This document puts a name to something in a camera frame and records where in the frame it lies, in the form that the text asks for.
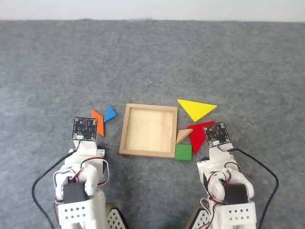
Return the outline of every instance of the electronic component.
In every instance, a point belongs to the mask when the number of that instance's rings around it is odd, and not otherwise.
[[[95,141],[97,130],[96,118],[80,118],[74,119],[73,140]]]
[[[203,128],[209,148],[230,142],[224,122],[215,123]]]
[[[248,203],[247,189],[244,184],[227,184],[224,186],[226,204]]]
[[[85,201],[87,199],[85,182],[68,183],[63,186],[63,202],[65,204]]]

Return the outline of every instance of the wooden frame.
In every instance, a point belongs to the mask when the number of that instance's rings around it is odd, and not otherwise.
[[[120,154],[175,157],[178,108],[127,104]]]

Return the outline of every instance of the gray carpet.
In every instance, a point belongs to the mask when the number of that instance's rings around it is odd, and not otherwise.
[[[206,194],[195,162],[121,156],[126,103],[217,104],[235,146],[280,179],[264,229],[303,229],[305,24],[195,21],[0,21],[0,228],[49,228],[32,202],[35,178],[72,148],[73,118],[105,114],[108,202],[134,229],[181,229]],[[235,153],[255,189],[258,219],[274,179]],[[52,174],[37,197],[54,222]]]

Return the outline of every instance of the tan triangle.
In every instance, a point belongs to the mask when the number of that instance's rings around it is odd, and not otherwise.
[[[176,140],[176,145],[181,143],[191,132],[193,129],[179,130]]]

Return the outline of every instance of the blue triangle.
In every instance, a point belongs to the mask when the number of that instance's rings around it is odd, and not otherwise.
[[[112,120],[113,118],[115,118],[117,116],[115,110],[113,109],[113,107],[109,104],[108,108],[107,108],[107,112],[106,112],[106,117],[104,119],[104,123]]]

